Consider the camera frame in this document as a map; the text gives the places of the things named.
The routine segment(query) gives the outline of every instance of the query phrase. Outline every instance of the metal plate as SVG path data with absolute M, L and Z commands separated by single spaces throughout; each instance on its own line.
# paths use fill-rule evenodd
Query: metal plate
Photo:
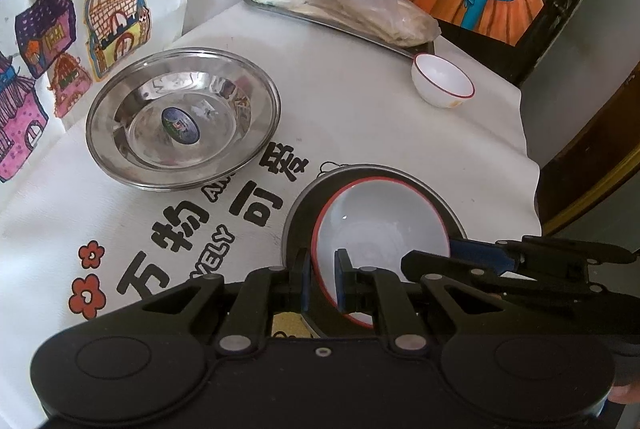
M 311 182 L 293 203 L 282 234 L 283 265 L 290 268 L 300 249 L 310 249 L 316 219 L 325 203 L 342 187 L 370 176 L 386 176 L 410 185 L 433 204 L 449 237 L 466 238 L 462 224 L 450 207 L 423 182 L 398 169 L 382 165 L 345 165 Z M 315 276 L 311 282 L 309 309 L 304 318 L 315 332 L 328 337 L 372 334 L 371 329 L 353 323 L 334 308 L 322 293 Z
M 280 97 L 263 70 L 229 52 L 183 48 L 117 73 L 89 110 L 86 141 L 112 178 L 178 190 L 247 164 L 279 120 Z
M 279 14 L 281 16 L 288 16 L 290 18 L 302 19 L 303 21 L 309 21 L 311 23 L 320 24 L 328 28 L 333 28 L 334 30 L 339 30 L 340 32 L 344 32 L 345 34 L 353 35 L 353 37 L 363 39 L 364 41 L 369 41 L 370 43 L 377 44 L 378 46 L 394 51 L 405 57 L 409 57 L 410 59 L 413 59 L 414 56 L 416 56 L 417 54 L 422 54 L 422 53 L 435 54 L 433 41 L 429 41 L 428 43 L 424 43 L 424 44 L 419 44 L 418 46 L 402 48 L 401 46 L 396 46 L 394 44 L 382 41 L 379 37 L 376 37 L 374 35 L 365 34 L 364 32 L 359 32 L 357 30 L 354 30 L 353 28 L 343 25 L 337 21 L 332 21 L 330 19 L 324 19 L 324 18 L 313 18 L 311 16 L 306 16 L 305 14 L 293 12 L 292 10 L 288 10 L 286 8 L 280 8 L 279 6 L 263 5 L 261 3 L 256 3 L 254 2 L 254 0 L 243 0 L 243 1 L 249 6 L 260 8 L 261 10 L 266 10 L 267 12 L 273 12 L 274 14 Z

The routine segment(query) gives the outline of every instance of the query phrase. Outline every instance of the pink house drawing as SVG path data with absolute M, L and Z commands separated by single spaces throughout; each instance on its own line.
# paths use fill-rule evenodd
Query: pink house drawing
M 60 54 L 53 66 L 53 77 L 49 86 L 56 96 L 54 115 L 59 119 L 64 117 L 92 83 L 89 74 L 80 66 L 80 59 L 74 59 L 68 53 Z
M 20 56 L 37 79 L 76 40 L 76 11 L 71 0 L 36 0 L 15 16 Z
M 31 78 L 20 77 L 12 57 L 0 53 L 0 182 L 12 178 L 27 160 L 44 127 L 47 114 Z

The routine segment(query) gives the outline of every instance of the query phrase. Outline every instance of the white bowl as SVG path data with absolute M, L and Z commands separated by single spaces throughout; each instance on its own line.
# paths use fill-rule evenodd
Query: white bowl
M 474 83 L 465 72 L 432 54 L 414 57 L 411 77 L 420 96 L 439 108 L 455 108 L 476 93 Z
M 346 185 L 325 204 L 316 220 L 311 257 L 320 287 L 336 306 L 334 254 L 347 249 L 354 268 L 400 269 L 412 250 L 449 257 L 449 237 L 433 204 L 410 185 L 372 176 Z M 357 324 L 371 327 L 371 317 L 350 314 Z

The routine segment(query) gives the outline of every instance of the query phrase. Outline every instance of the bowl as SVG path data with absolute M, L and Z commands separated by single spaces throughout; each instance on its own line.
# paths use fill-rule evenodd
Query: bowl
M 429 186 L 414 176 L 382 165 L 338 166 L 333 162 L 325 162 L 321 166 L 321 174 L 299 194 L 289 210 L 282 233 L 283 265 L 292 268 L 300 250 L 310 252 L 318 217 L 332 196 L 348 184 L 368 177 L 387 177 L 412 187 L 433 204 L 449 237 L 466 238 L 462 224 L 450 207 Z M 303 317 L 315 332 L 329 337 L 371 335 L 369 325 L 354 322 L 353 317 L 338 312 L 335 303 L 322 291 L 316 271 L 312 276 L 309 292 L 309 307 Z
M 346 249 L 354 268 L 375 266 L 395 272 L 402 281 L 402 257 L 412 250 L 449 257 L 449 236 L 433 204 L 401 180 L 370 176 L 336 192 L 314 227 L 311 257 L 322 292 L 337 305 L 334 254 Z M 371 317 L 350 317 L 372 327 Z
M 98 166 L 155 191 L 220 180 L 254 158 L 280 120 L 270 77 L 235 54 L 181 48 L 153 54 L 117 73 L 86 120 Z
M 439 108 L 455 108 L 476 94 L 476 87 L 460 68 L 433 54 L 417 54 L 411 77 L 420 96 Z

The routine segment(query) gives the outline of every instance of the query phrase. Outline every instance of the screw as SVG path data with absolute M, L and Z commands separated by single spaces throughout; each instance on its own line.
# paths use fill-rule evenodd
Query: screw
M 404 351 L 418 351 L 427 345 L 427 339 L 421 335 L 406 333 L 396 337 L 395 343 L 398 348 L 404 349 Z
M 331 349 L 330 348 L 316 348 L 316 355 L 318 357 L 328 357 L 329 355 L 331 355 Z
M 244 335 L 227 335 L 222 337 L 218 342 L 220 348 L 225 351 L 232 351 L 237 353 L 239 351 L 245 351 L 251 346 L 251 339 Z

